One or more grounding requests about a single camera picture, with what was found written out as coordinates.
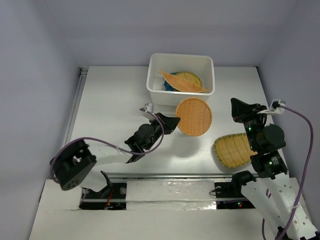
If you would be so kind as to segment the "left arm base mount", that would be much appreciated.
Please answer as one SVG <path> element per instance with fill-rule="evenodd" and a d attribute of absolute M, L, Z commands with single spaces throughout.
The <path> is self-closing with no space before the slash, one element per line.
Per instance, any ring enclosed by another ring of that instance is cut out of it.
<path fill-rule="evenodd" d="M 106 186 L 100 191 L 83 188 L 79 208 L 81 210 L 126 210 L 127 183 L 112 182 L 107 173 L 101 171 L 105 178 Z"/>

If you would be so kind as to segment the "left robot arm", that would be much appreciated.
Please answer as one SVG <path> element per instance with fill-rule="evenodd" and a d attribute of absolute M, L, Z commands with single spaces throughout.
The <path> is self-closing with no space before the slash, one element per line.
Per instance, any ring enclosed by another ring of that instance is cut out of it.
<path fill-rule="evenodd" d="M 135 163 L 154 152 L 165 135 L 178 126 L 180 117 L 168 117 L 162 113 L 145 112 L 149 123 L 142 124 L 124 141 L 125 148 L 94 137 L 80 137 L 66 144 L 50 161 L 51 179 L 63 191 L 79 186 L 95 165 L 109 163 Z"/>

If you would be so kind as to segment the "white plastic bin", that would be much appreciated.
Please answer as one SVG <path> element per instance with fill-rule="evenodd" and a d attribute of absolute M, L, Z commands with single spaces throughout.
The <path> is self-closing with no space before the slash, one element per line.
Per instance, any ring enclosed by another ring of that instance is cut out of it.
<path fill-rule="evenodd" d="M 154 53 L 149 61 L 146 87 L 155 105 L 177 106 L 191 97 L 207 101 L 215 92 L 213 59 L 203 55 Z"/>

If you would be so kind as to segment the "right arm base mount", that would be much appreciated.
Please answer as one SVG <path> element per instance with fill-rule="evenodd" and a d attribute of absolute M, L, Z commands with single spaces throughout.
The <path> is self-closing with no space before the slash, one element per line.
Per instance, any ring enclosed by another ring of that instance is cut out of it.
<path fill-rule="evenodd" d="M 215 182 L 209 194 L 218 199 L 218 210 L 254 209 L 254 205 L 241 193 L 241 188 L 255 181 L 252 173 L 241 171 L 234 174 L 230 182 Z"/>

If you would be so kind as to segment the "blue polka dot ceramic plate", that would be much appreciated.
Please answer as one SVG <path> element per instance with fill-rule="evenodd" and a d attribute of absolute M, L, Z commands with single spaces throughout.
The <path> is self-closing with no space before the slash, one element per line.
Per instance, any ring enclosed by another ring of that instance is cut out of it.
<path fill-rule="evenodd" d="M 164 91 L 170 91 L 170 92 L 177 92 L 178 90 L 176 90 L 175 88 L 173 88 L 167 81 L 165 78 L 163 78 L 163 90 Z"/>

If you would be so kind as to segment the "round green-rimmed bamboo plate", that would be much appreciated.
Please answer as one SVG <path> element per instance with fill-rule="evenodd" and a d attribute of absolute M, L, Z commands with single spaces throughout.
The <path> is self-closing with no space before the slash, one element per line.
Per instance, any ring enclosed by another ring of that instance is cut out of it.
<path fill-rule="evenodd" d="M 186 79 L 199 87 L 203 87 L 201 79 L 194 73 L 188 71 L 180 71 L 175 73 L 176 76 Z"/>

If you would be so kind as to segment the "yellow fan-shaped bamboo plate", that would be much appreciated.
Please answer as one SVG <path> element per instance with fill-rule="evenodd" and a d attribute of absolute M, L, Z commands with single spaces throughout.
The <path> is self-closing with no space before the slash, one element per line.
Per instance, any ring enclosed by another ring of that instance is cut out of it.
<path fill-rule="evenodd" d="M 217 138 L 213 150 L 219 162 L 228 169 L 236 169 L 251 162 L 256 155 L 249 145 L 246 133 L 234 133 Z"/>

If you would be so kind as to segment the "round orange woven plate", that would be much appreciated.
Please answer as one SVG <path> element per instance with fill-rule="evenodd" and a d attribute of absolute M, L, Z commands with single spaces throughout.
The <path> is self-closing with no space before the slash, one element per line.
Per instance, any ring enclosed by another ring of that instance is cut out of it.
<path fill-rule="evenodd" d="M 189 97 L 181 101 L 175 110 L 180 118 L 179 130 L 191 137 L 206 133 L 212 124 L 212 111 L 209 105 L 198 97 Z"/>

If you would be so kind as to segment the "aluminium side rail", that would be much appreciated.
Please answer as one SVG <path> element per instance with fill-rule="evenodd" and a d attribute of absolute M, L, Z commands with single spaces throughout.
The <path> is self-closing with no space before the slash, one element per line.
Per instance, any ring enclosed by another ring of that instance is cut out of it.
<path fill-rule="evenodd" d="M 79 105 L 81 102 L 81 97 L 82 97 L 82 93 L 83 93 L 84 86 L 86 83 L 88 71 L 89 71 L 89 67 L 81 67 L 80 68 L 77 88 L 75 91 L 75 95 L 73 97 L 73 102 L 71 105 L 70 114 L 69 114 L 67 125 L 66 125 L 66 130 L 65 130 L 65 133 L 64 133 L 61 145 L 60 145 L 60 150 L 57 151 L 57 154 L 60 153 L 62 148 L 66 144 L 68 144 L 72 138 L 72 132 L 73 132 L 76 117 L 78 114 L 78 109 L 79 109 Z"/>

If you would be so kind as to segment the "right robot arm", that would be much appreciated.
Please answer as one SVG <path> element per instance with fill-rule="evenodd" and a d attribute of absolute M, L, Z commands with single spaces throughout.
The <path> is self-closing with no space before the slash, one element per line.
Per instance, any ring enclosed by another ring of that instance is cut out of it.
<path fill-rule="evenodd" d="M 279 150 L 286 146 L 281 127 L 267 124 L 267 115 L 281 115 L 290 111 L 285 102 L 274 99 L 270 107 L 258 103 L 248 104 L 232 98 L 231 116 L 244 126 L 249 147 L 255 155 L 250 157 L 257 173 L 249 171 L 234 174 L 230 190 L 235 196 L 244 196 L 262 216 L 276 240 L 318 240 L 320 232 L 313 225 L 300 204 L 307 168 L 303 169 L 298 192 L 294 191 L 287 165 Z"/>

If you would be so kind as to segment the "orange fish-shaped woven plate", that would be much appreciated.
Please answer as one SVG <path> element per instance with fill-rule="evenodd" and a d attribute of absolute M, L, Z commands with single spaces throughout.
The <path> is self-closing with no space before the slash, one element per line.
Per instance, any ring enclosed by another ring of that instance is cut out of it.
<path fill-rule="evenodd" d="M 200 87 L 195 83 L 192 83 L 182 77 L 176 76 L 174 74 L 163 72 L 162 70 L 158 71 L 163 78 L 176 90 L 185 93 L 206 93 L 209 92 L 208 89 Z"/>

